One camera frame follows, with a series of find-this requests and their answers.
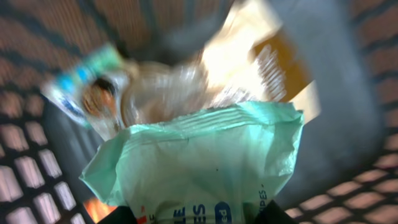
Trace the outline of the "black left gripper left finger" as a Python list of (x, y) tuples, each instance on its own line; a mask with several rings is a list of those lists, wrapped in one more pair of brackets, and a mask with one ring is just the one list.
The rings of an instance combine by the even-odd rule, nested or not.
[(129, 207), (120, 206), (100, 220), (98, 224), (137, 224), (137, 220)]

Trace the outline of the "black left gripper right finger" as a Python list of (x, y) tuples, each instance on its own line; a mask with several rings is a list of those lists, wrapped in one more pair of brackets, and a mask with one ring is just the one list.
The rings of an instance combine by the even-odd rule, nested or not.
[(261, 211), (254, 220), (254, 224), (297, 224), (273, 200)]

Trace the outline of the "teal wet wipes pack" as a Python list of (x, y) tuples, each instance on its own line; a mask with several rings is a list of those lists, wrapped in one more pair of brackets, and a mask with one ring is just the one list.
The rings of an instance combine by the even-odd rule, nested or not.
[(260, 101), (137, 124), (104, 142), (80, 178), (139, 223), (249, 223), (294, 173), (303, 126), (292, 104)]

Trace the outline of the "beige brown snack bag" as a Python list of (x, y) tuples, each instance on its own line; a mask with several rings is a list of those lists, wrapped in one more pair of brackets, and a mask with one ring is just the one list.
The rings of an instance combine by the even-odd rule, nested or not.
[(233, 4), (222, 28), (193, 59), (174, 66), (138, 62), (106, 44), (41, 92), (104, 140), (135, 124), (243, 101), (292, 103), (306, 122), (321, 112), (315, 80), (262, 1)]

